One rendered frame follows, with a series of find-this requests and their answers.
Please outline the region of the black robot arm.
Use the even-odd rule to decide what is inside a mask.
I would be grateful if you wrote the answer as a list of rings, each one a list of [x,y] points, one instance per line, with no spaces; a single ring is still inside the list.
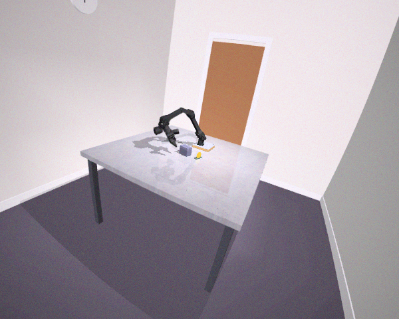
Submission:
[[[169,122],[172,120],[172,118],[175,118],[176,116],[180,115],[181,113],[186,114],[186,116],[192,121],[192,124],[194,125],[194,128],[196,129],[196,136],[199,138],[197,145],[203,146],[204,145],[204,140],[206,140],[204,132],[200,129],[196,119],[195,119],[195,114],[193,110],[190,109],[185,109],[185,108],[178,108],[176,111],[172,112],[171,114],[164,115],[160,117],[160,121],[158,123],[157,127],[154,127],[154,133],[155,135],[161,134],[163,131],[166,129],[170,128]],[[162,124],[163,123],[163,124]],[[179,134],[179,130],[173,129],[171,130],[174,135]]]

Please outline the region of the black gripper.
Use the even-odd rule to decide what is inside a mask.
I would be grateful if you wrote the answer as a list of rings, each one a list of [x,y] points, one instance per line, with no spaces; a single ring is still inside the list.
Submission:
[[[171,131],[170,128],[165,130],[165,135],[168,138],[168,141],[175,147],[177,147],[176,145],[176,138],[174,137],[174,133]]]

